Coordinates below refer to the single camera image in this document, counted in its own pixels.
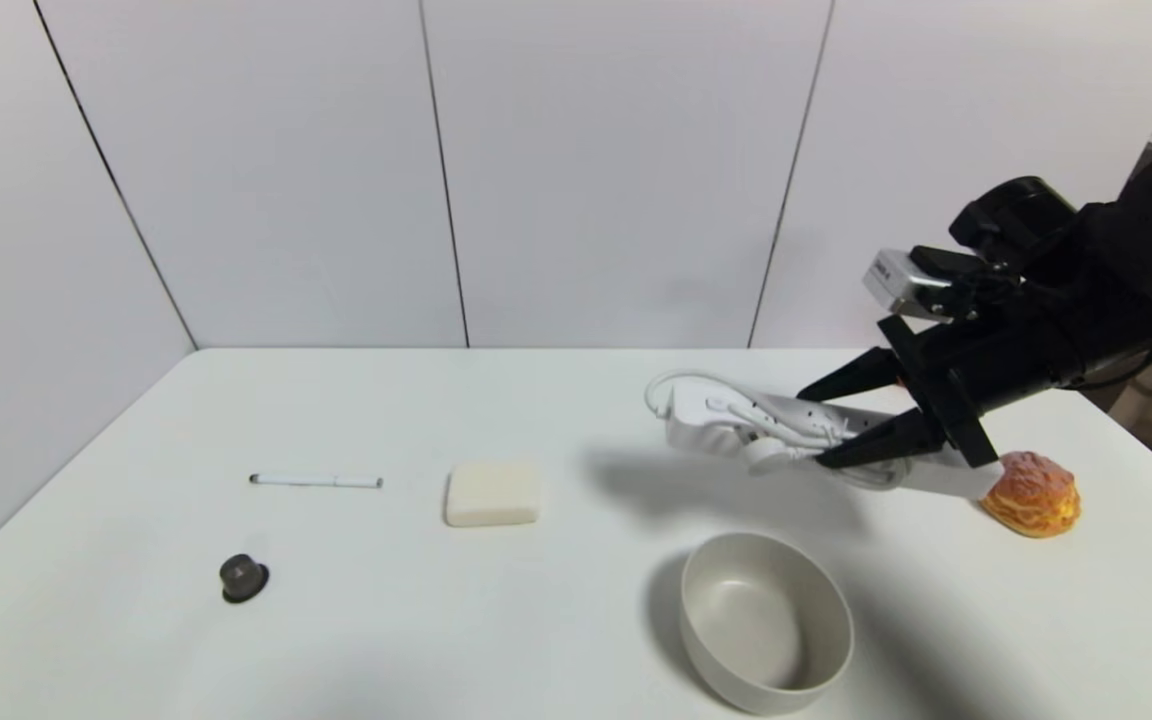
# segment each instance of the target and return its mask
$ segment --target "white wall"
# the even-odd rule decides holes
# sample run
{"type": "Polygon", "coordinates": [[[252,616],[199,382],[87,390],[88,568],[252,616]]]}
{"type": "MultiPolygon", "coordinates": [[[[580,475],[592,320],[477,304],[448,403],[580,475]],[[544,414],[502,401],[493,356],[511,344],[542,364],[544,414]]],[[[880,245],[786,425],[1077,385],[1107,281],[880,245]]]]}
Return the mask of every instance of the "white wall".
{"type": "Polygon", "coordinates": [[[200,346],[463,346],[417,0],[44,0],[200,346]]]}
{"type": "Polygon", "coordinates": [[[0,0],[0,525],[191,348],[33,6],[0,0]]]}
{"type": "Polygon", "coordinates": [[[1151,128],[1151,1],[838,0],[755,346],[877,341],[878,249],[1024,174],[1111,200],[1151,128]]]}
{"type": "Polygon", "coordinates": [[[742,347],[828,0],[426,0],[473,346],[742,347]]]}

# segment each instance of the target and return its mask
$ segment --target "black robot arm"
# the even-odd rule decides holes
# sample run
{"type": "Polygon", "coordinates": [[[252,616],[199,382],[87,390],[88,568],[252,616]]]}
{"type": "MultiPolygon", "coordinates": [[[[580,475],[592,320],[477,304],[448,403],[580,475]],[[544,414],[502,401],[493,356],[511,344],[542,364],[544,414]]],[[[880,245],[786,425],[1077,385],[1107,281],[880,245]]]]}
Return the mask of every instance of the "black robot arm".
{"type": "Polygon", "coordinates": [[[996,460],[980,416],[1089,374],[1152,361],[1152,164],[1119,199],[1074,210],[1041,179],[1006,182],[970,202],[950,235],[972,255],[886,250],[865,285],[901,314],[940,320],[914,333],[900,314],[872,348],[799,393],[823,402],[902,384],[918,407],[824,452],[849,468],[941,450],[977,468],[996,460]]]}

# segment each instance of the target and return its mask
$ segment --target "black cap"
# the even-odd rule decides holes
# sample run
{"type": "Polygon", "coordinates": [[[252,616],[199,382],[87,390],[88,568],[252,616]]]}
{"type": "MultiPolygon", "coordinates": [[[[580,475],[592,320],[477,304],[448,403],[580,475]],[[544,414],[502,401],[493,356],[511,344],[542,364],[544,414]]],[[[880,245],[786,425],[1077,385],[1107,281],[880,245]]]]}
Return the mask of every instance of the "black cap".
{"type": "Polygon", "coordinates": [[[265,583],[270,582],[270,569],[250,555],[236,555],[220,566],[220,582],[223,584],[220,597],[226,602],[247,602],[265,589],[265,583]]]}

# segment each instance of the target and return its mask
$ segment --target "panel seam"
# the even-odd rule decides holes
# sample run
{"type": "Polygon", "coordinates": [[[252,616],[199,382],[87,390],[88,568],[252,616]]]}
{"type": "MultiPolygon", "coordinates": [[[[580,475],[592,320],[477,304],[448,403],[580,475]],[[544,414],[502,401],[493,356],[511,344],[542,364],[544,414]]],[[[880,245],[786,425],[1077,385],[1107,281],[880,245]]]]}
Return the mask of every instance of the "panel seam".
{"type": "Polygon", "coordinates": [[[790,205],[790,188],[794,187],[794,170],[799,167],[799,151],[803,150],[803,137],[808,132],[808,118],[812,114],[812,100],[814,100],[814,88],[817,88],[817,79],[820,77],[820,65],[824,63],[824,47],[829,41],[829,26],[833,24],[833,10],[838,0],[829,0],[829,13],[824,20],[824,32],[820,33],[820,48],[817,51],[817,65],[812,70],[812,85],[808,89],[808,101],[803,106],[803,122],[799,124],[799,137],[794,143],[794,159],[790,160],[790,176],[785,181],[785,195],[781,197],[781,214],[776,218],[776,232],[772,234],[772,248],[767,251],[767,268],[763,271],[763,285],[758,290],[758,305],[755,305],[755,323],[750,325],[749,328],[749,342],[745,342],[745,348],[755,347],[755,333],[758,331],[758,318],[763,311],[763,297],[767,295],[767,282],[772,278],[772,262],[776,259],[776,247],[781,243],[781,229],[785,225],[785,211],[790,205]]]}
{"type": "Polygon", "coordinates": [[[447,232],[452,237],[452,267],[456,270],[456,295],[461,300],[461,328],[465,332],[465,347],[470,346],[470,319],[465,311],[465,283],[461,281],[461,252],[456,248],[456,222],[452,219],[452,187],[447,179],[447,154],[444,152],[444,124],[438,116],[438,91],[434,89],[434,61],[430,59],[429,23],[425,20],[425,0],[417,1],[420,9],[420,41],[425,47],[425,73],[429,76],[429,99],[434,109],[434,137],[438,141],[438,164],[444,170],[444,202],[447,204],[447,232]]]}
{"type": "Polygon", "coordinates": [[[180,328],[184,329],[184,334],[189,338],[189,344],[198,350],[198,341],[195,340],[194,333],[189,331],[189,324],[184,323],[184,314],[180,313],[180,304],[172,295],[172,288],[168,287],[168,281],[162,276],[162,270],[159,268],[159,262],[154,258],[154,251],[150,250],[150,245],[145,241],[145,233],[141,232],[141,223],[136,222],[136,215],[132,213],[131,205],[127,204],[127,197],[123,196],[123,188],[119,187],[118,179],[114,177],[114,168],[109,166],[109,159],[105,156],[105,150],[101,149],[100,142],[96,139],[96,130],[92,129],[91,120],[88,119],[88,111],[83,109],[82,100],[78,99],[78,90],[74,88],[73,79],[69,78],[69,70],[65,69],[65,60],[60,59],[60,48],[56,47],[55,38],[51,37],[51,28],[47,26],[47,18],[41,14],[41,7],[38,5],[38,0],[33,0],[33,9],[38,14],[38,22],[41,23],[41,31],[47,36],[47,44],[51,45],[51,54],[55,56],[56,65],[60,65],[60,74],[65,76],[65,84],[69,86],[69,96],[74,99],[74,105],[78,106],[78,115],[83,119],[83,126],[88,129],[88,137],[91,137],[92,145],[96,146],[96,153],[100,157],[101,165],[105,167],[105,174],[109,176],[109,183],[114,185],[114,192],[118,195],[118,200],[123,205],[123,211],[127,213],[127,219],[132,223],[132,232],[136,232],[136,238],[141,242],[141,249],[145,251],[146,258],[150,260],[151,268],[154,268],[154,274],[159,278],[159,285],[162,287],[162,291],[168,296],[168,302],[172,304],[172,310],[177,316],[180,321],[180,328]]]}

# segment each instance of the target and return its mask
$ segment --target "white table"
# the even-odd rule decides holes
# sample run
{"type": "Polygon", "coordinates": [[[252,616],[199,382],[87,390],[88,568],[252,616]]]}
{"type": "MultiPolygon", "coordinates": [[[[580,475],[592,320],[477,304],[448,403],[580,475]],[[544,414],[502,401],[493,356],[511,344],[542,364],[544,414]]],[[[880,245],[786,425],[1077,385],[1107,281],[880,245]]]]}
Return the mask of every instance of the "white table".
{"type": "Polygon", "coordinates": [[[702,473],[641,406],[660,370],[791,392],[852,355],[196,354],[1,530],[0,717],[738,717],[673,607],[680,559],[733,529],[812,553],[858,620],[844,682],[799,717],[1152,717],[1152,455],[1083,397],[986,423],[1078,475],[1083,520],[1047,541],[958,498],[702,473]],[[445,476],[475,458],[538,462],[538,524],[444,526],[445,476]],[[236,552],[271,579],[230,606],[236,552]]]}

